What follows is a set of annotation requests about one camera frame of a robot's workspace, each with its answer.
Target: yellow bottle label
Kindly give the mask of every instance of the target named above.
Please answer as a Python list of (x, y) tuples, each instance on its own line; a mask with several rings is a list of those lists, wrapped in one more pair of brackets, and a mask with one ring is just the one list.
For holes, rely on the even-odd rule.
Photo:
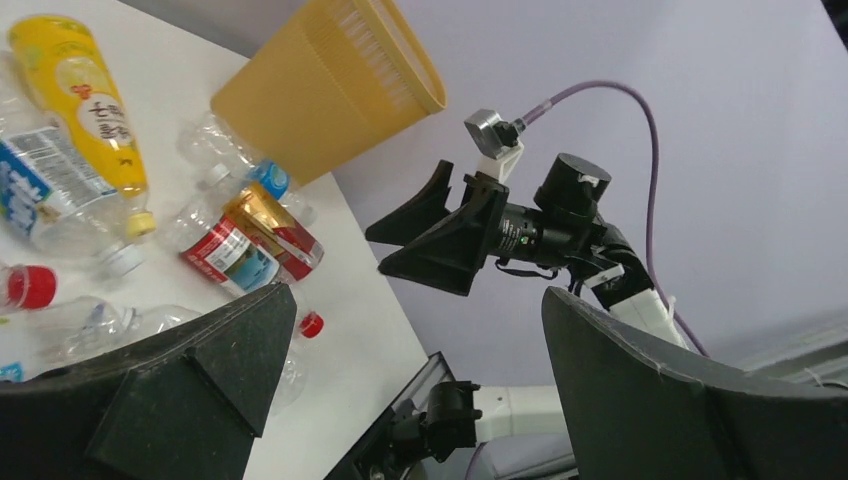
[(127, 197), (147, 190), (141, 155), (121, 97), (88, 28), (40, 15), (9, 30), (33, 100), (85, 159)]

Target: clear plastic bottle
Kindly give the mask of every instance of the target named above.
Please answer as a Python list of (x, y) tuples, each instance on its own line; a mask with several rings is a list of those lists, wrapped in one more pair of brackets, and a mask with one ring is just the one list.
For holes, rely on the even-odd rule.
[(292, 294), (298, 306), (295, 329), (286, 355), (286, 363), (283, 365), (280, 383), (277, 384), (274, 402), (271, 404), (271, 415), (278, 414), (294, 403), (303, 393), (309, 375), (306, 349), (309, 341), (317, 337), (324, 328), (324, 319), (306, 304), (302, 292), (292, 288)]
[(25, 381), (142, 340), (200, 314), (176, 305), (138, 310), (79, 297), (12, 317), (0, 336), (23, 334), (15, 358), (3, 352), (0, 380)]
[[(223, 215), (227, 195), (206, 192), (194, 196), (182, 210), (163, 222), (159, 243), (195, 270), (240, 297), (286, 275), (270, 253)], [(291, 278), (280, 278), (289, 283)]]
[(122, 345), (139, 342), (178, 327), (202, 314), (179, 305), (160, 305), (147, 309), (130, 308), (124, 315), (129, 316), (130, 321)]
[(315, 221), (315, 209), (294, 179), (249, 147), (214, 113), (206, 112), (198, 124), (183, 131), (177, 147), (201, 170), (202, 188), (223, 189), (236, 195), (246, 184), (258, 181), (301, 225), (308, 227)]
[(127, 205), (0, 64), (0, 212), (44, 253), (94, 259), (108, 277), (142, 262), (124, 239)]
[(0, 262), (0, 314), (50, 305), (56, 294), (56, 274), (40, 265), (8, 266)]
[(17, 60), (12, 52), (0, 52), (0, 137), (46, 124), (41, 111), (24, 97), (16, 72)]

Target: white wall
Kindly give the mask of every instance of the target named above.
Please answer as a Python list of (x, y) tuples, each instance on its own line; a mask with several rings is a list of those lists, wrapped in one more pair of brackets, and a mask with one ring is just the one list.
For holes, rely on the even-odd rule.
[[(242, 52), (291, 6), (251, 0), (238, 13), (244, 7), (225, 0), (158, 3), (190, 11), (173, 23)], [(337, 172), (363, 226), (405, 201), (438, 159), (473, 170), (478, 155), (462, 120), (478, 108), (513, 118), (578, 81), (616, 79), (639, 89), (657, 116), (657, 269), (708, 348), (732, 355), (745, 338), (848, 306), (848, 54), (818, 0), (398, 3), (450, 106)], [(523, 138), (512, 201), (531, 201), (558, 152), (580, 155), (613, 175), (602, 211), (643, 251), (649, 139), (632, 101), (581, 94)], [(539, 321), (545, 282), (490, 267), (469, 298), (392, 284), (425, 347), (444, 351), (460, 377), (552, 381)], [(564, 439), (546, 438), (492, 453), (505, 472), (564, 448)]]

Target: bottle cap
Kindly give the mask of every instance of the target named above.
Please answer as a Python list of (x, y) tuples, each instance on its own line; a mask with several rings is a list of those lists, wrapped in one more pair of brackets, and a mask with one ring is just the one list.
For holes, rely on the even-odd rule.
[(56, 274), (47, 267), (12, 267), (6, 285), (9, 303), (20, 308), (44, 308), (56, 295)]
[(315, 338), (324, 329), (324, 319), (315, 312), (309, 312), (300, 321), (300, 333), (306, 338)]
[(214, 167), (210, 168), (205, 175), (203, 175), (203, 179), (200, 182), (206, 186), (207, 188), (217, 185), (218, 182), (224, 179), (227, 175), (230, 174), (230, 169), (227, 168), (223, 163), (217, 163)]
[(156, 220), (150, 212), (141, 212), (127, 218), (127, 237), (138, 238), (156, 230)]
[(101, 257), (102, 265), (111, 278), (123, 277), (144, 262), (141, 251), (135, 245), (113, 247), (104, 253)]

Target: yellow trash bin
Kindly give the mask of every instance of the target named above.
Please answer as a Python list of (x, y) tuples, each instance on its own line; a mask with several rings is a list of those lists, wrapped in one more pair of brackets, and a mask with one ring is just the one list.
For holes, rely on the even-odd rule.
[(215, 94), (212, 110), (305, 184), (446, 102), (391, 0), (312, 0)]

